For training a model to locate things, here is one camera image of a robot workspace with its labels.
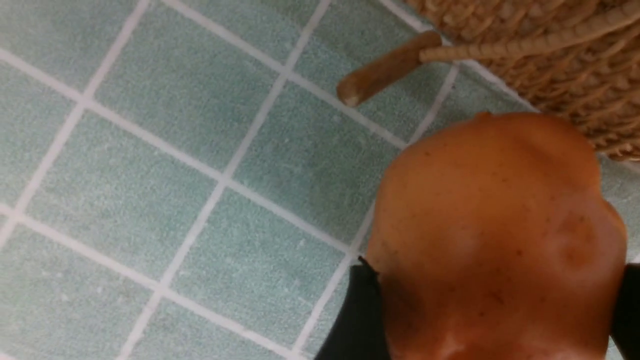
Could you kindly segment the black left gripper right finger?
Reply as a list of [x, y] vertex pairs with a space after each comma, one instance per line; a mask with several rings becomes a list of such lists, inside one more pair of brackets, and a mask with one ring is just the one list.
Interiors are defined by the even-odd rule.
[[640, 265], [625, 266], [610, 332], [624, 360], [640, 358]]

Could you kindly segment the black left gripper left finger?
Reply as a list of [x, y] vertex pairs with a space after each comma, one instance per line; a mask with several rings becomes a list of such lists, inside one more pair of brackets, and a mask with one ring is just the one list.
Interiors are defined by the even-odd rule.
[[390, 360], [378, 272], [359, 256], [343, 304], [316, 360]]

